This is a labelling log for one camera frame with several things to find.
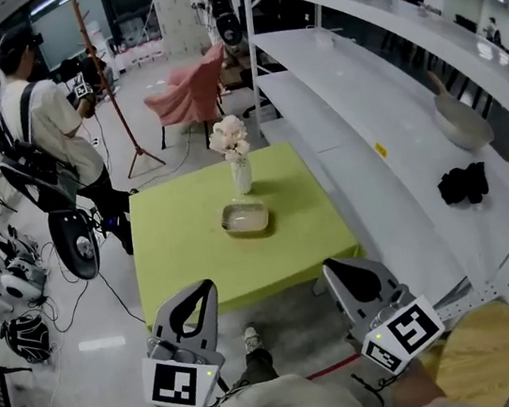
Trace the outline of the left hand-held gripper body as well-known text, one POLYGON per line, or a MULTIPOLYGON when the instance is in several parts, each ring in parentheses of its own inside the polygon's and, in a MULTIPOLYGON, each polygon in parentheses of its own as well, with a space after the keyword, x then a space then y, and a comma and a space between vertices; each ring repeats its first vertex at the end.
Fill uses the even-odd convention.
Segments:
POLYGON ((155 407, 217 407, 222 353, 150 337, 142 361, 145 400, 155 407))

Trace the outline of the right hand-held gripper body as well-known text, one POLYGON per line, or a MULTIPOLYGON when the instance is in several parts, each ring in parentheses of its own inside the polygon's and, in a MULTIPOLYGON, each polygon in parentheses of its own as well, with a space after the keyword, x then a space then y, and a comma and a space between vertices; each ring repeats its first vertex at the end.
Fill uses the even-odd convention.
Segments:
POLYGON ((384 289, 371 301, 352 296, 341 301, 351 341, 366 360, 397 376, 432 345, 444 330, 436 310, 409 287, 384 289))

